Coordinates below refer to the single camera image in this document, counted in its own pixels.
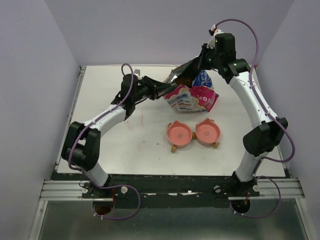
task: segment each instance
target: white enclosure wall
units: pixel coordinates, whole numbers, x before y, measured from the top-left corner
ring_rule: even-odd
[[[296,0],[258,67],[259,82],[272,108],[286,117],[296,145],[290,172],[299,177],[314,225],[320,226],[320,1]],[[290,142],[281,142],[285,157]]]
[[[260,56],[294,0],[45,0],[81,65],[181,64],[210,40],[226,18],[250,23]],[[251,62],[254,39],[240,23],[224,23],[236,37],[238,58]]]
[[[78,64],[43,0],[0,7],[0,239],[28,239],[54,169]]]

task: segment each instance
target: chip bag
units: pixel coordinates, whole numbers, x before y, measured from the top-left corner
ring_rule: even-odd
[[[165,83],[175,82],[178,87],[164,99],[178,112],[209,112],[219,95],[214,91],[211,78],[198,69],[199,57],[173,69]]]

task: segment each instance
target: table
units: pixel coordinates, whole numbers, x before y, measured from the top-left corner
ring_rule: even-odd
[[[133,65],[141,76],[164,81],[176,66]],[[136,106],[133,114],[101,138],[99,163],[109,174],[230,176],[245,152],[243,136],[252,127],[239,97],[217,72],[208,71],[219,98],[210,112],[176,112],[163,99],[147,100]],[[102,111],[119,92],[120,65],[86,67],[76,100],[72,122],[87,121]],[[218,149],[203,146],[196,140],[171,153],[166,130],[175,120],[195,129],[205,118],[214,119],[221,129]],[[270,157],[280,159],[275,148]],[[60,161],[58,173],[77,173]],[[264,161],[257,175],[284,177],[281,163]]]

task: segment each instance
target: screw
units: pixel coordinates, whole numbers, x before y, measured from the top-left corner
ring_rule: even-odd
[[[86,194],[86,193],[88,192],[88,189],[82,188],[82,189],[81,189],[81,192],[82,192],[83,194]]]
[[[128,192],[128,188],[126,186],[123,186],[121,188],[121,193],[126,194]]]
[[[221,188],[218,185],[215,185],[213,189],[217,194],[221,192]]]
[[[254,185],[252,188],[253,188],[253,191],[255,191],[255,192],[259,192],[259,190],[260,190],[258,185]]]

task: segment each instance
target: double pet bowl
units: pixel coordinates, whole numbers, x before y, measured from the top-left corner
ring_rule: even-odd
[[[177,148],[184,148],[192,139],[206,146],[213,146],[215,149],[220,145],[218,139],[221,135],[220,128],[212,119],[206,118],[195,125],[195,132],[191,128],[179,121],[169,123],[166,135],[171,143],[171,152],[175,153]]]

